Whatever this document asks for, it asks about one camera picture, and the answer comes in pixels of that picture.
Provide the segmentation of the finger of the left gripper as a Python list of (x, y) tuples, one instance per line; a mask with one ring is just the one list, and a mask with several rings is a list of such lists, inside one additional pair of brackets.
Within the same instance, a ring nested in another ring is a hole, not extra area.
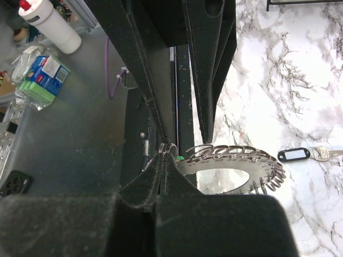
[(162, 86), (169, 47), (184, 44), (181, 1), (86, 1), (145, 97)]
[(236, 51), (235, 1), (182, 2), (199, 128), (212, 142), (215, 112)]

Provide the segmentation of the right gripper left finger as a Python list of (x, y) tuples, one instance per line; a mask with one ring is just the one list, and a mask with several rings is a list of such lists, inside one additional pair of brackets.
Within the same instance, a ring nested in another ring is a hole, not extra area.
[(154, 256), (147, 204), (162, 164), (155, 154), (118, 193), (4, 198), (1, 256)]

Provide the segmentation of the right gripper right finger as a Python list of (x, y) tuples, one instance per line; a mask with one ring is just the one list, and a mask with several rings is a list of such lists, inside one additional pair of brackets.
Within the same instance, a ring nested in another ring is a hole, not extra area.
[(163, 156), (154, 195), (154, 256), (298, 256), (281, 204), (265, 194), (204, 195)]

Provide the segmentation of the round metal keyring disc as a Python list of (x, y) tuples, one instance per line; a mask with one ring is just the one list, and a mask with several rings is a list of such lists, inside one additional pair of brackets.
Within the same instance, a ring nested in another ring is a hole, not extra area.
[(179, 172), (186, 176), (200, 171), (231, 169), (249, 175), (246, 183), (224, 194), (267, 195), (267, 189), (276, 191), (285, 182), (285, 170), (281, 163), (267, 152), (251, 146), (203, 144), (191, 147), (194, 151), (189, 158), (176, 160)]

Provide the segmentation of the key with green tag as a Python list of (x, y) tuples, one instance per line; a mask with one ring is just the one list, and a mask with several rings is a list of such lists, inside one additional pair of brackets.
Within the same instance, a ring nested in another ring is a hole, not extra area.
[(178, 157), (176, 158), (176, 161), (183, 161), (183, 160), (185, 160), (185, 158), (184, 158), (183, 156), (178, 156)]

